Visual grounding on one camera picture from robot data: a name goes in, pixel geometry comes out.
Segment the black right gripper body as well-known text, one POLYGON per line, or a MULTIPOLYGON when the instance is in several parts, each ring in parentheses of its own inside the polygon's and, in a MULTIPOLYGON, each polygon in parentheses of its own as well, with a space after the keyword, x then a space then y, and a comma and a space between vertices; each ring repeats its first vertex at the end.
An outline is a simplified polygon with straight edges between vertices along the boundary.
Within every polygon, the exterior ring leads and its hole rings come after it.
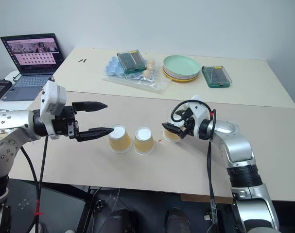
POLYGON ((187 135, 194 136, 195 119, 194 113, 190 108, 184 110, 182 113, 182 119, 184 120, 184 131, 182 133, 182 138, 187 135))

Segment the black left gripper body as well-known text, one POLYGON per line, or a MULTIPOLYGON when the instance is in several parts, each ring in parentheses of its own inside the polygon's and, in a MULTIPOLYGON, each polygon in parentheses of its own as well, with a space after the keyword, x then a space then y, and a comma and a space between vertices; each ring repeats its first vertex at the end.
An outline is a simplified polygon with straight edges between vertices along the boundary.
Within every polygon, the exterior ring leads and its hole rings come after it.
POLYGON ((57 135, 64 135, 70 139, 79 138, 78 121, 75 119, 77 114, 75 106, 65 106, 55 119, 52 120, 54 131, 57 135))

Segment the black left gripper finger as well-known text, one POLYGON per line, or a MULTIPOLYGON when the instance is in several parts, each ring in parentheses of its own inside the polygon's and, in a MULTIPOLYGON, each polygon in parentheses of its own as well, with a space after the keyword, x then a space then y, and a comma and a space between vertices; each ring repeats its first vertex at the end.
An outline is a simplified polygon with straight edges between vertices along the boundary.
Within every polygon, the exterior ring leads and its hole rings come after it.
POLYGON ((97 101, 73 102, 72 106, 75 112, 96 112, 101 109, 107 108, 106 104, 97 101))
POLYGON ((87 131, 78 132, 75 135, 75 139, 78 142, 95 140, 95 139, 104 137, 113 131, 114 131, 114 128, 106 128, 106 127, 92 128, 87 131))

